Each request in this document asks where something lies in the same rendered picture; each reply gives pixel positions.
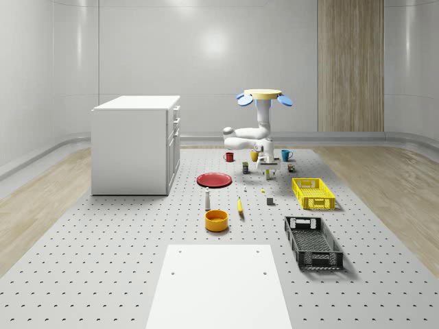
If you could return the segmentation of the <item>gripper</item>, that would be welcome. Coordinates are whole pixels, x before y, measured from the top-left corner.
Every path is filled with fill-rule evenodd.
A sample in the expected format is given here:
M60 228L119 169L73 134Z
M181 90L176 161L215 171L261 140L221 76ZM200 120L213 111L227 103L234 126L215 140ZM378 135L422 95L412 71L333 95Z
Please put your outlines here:
M274 159L273 162L267 162L266 159L257 160L257 170L260 170L265 175L266 180L270 180L270 174L276 173L276 170L281 168L281 160Z

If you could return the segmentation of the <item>yellow basket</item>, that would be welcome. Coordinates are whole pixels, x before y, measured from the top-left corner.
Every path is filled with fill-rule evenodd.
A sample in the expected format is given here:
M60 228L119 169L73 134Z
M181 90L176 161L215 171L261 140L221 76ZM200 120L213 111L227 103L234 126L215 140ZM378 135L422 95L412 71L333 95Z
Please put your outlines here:
M292 190L304 209L335 208L335 196L320 178L293 178Z

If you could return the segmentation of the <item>red plate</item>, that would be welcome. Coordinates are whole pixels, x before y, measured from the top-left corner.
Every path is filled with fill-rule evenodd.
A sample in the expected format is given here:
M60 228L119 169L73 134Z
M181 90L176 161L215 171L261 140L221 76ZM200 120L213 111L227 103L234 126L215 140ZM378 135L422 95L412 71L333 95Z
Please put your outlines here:
M225 173L203 173L197 177L200 186L222 188L232 183L232 178Z

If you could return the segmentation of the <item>yellow bowl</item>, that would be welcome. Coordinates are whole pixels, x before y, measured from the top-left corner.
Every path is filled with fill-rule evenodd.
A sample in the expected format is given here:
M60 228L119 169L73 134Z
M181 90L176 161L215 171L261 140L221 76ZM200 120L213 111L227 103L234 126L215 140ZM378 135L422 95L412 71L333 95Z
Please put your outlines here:
M228 227L228 214L223 210L210 210L205 213L205 228L221 232Z

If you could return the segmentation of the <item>dark grey basket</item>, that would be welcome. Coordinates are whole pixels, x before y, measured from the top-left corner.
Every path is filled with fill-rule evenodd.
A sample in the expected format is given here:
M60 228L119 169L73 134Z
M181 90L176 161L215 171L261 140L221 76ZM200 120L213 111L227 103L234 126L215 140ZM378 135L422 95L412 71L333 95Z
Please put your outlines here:
M285 216L284 220L284 229L299 267L343 267L343 251L323 219Z

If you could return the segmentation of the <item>white board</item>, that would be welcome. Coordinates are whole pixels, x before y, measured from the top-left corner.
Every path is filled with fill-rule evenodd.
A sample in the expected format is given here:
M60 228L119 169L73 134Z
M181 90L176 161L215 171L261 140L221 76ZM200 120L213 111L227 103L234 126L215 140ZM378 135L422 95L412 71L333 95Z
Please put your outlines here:
M169 245L146 329L292 329L269 245Z

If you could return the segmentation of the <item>white cabinet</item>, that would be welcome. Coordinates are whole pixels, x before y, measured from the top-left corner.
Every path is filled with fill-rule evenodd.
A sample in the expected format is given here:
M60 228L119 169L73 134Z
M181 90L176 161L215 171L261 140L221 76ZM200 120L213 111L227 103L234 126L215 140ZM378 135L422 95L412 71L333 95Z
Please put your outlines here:
M179 165L179 100L120 96L92 110L92 194L169 194Z

